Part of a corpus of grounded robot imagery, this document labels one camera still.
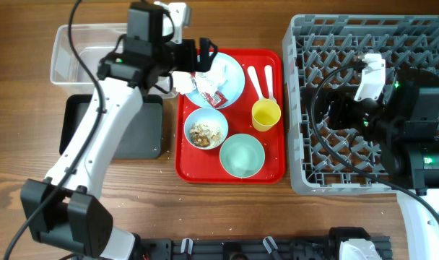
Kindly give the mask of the white napkin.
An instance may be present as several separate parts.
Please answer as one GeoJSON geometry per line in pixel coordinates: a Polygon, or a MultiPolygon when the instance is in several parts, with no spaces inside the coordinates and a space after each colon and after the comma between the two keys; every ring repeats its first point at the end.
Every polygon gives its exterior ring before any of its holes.
{"type": "Polygon", "coordinates": [[[212,64],[208,72],[181,72],[174,71],[173,86],[182,95],[198,90],[213,95],[220,86],[226,83],[227,63],[218,61],[212,64]]]}

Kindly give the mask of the red sauce packet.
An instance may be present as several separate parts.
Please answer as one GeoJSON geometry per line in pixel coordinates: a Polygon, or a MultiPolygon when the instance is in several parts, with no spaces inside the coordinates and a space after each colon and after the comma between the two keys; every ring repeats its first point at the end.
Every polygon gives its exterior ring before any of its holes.
{"type": "Polygon", "coordinates": [[[213,108],[219,108],[227,102],[227,98],[220,91],[216,91],[213,95],[208,92],[200,92],[200,96],[213,108]]]}

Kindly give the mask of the small blue bowl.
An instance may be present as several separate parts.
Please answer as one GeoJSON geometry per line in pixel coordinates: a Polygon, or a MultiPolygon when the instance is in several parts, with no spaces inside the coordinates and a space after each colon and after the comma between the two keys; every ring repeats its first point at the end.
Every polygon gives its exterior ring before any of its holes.
{"type": "Polygon", "coordinates": [[[229,126],[228,126],[228,122],[227,122],[227,119],[225,118],[225,116],[221,112],[219,112],[218,110],[213,109],[213,108],[199,108],[199,109],[197,109],[194,112],[189,114],[187,119],[184,121],[183,130],[184,130],[184,135],[187,138],[188,142],[191,145],[193,145],[195,148],[201,149],[201,150],[213,150],[213,149],[219,147],[225,141],[227,134],[228,134],[229,126]],[[224,134],[222,142],[219,145],[217,145],[216,147],[213,147],[211,149],[196,147],[191,142],[191,138],[189,137],[190,128],[197,121],[203,121],[203,120],[216,121],[221,126],[223,134],[224,134]]]}

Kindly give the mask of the yellow plastic cup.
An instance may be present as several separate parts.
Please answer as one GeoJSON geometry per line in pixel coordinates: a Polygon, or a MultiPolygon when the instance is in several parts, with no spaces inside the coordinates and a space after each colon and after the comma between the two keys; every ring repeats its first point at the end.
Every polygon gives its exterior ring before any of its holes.
{"type": "Polygon", "coordinates": [[[252,125],[257,131],[268,131],[281,118],[279,105],[270,99],[260,99],[252,106],[252,125]]]}

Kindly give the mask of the food scraps with rice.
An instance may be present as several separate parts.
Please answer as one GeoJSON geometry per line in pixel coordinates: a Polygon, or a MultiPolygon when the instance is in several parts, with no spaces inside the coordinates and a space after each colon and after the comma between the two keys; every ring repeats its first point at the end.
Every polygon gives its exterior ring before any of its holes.
{"type": "Polygon", "coordinates": [[[189,130],[191,142],[200,148],[211,149],[222,142],[223,131],[216,121],[197,121],[189,130]]]}

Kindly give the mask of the green bowl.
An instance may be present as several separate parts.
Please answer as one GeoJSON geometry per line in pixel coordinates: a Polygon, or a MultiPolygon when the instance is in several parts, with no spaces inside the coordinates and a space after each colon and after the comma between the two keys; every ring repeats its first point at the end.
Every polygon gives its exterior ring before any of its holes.
{"type": "Polygon", "coordinates": [[[228,137],[219,151],[223,169],[235,178],[255,176],[264,166],[266,153],[257,138],[249,134],[228,137]]]}

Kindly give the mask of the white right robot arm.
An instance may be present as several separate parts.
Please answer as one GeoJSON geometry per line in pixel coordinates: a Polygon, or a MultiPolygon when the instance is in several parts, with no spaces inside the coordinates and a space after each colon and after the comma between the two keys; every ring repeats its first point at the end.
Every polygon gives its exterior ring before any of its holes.
{"type": "Polygon", "coordinates": [[[330,129],[355,129],[380,145],[387,181],[353,166],[313,130],[335,160],[396,191],[410,258],[439,259],[439,77],[422,69],[399,70],[382,103],[385,83],[385,64],[358,61],[331,71],[301,95],[312,126],[328,116],[330,129]]]}

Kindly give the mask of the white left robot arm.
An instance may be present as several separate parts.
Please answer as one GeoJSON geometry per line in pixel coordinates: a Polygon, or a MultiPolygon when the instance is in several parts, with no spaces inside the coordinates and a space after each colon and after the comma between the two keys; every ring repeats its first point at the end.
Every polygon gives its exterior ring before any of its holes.
{"type": "Polygon", "coordinates": [[[191,8],[183,2],[135,1],[127,29],[90,75],[95,91],[77,130],[41,181],[21,190],[21,231],[70,257],[144,259],[138,235],[117,228],[100,203],[103,180],[121,138],[160,77],[207,72],[218,49],[208,38],[185,39],[191,8]]]}

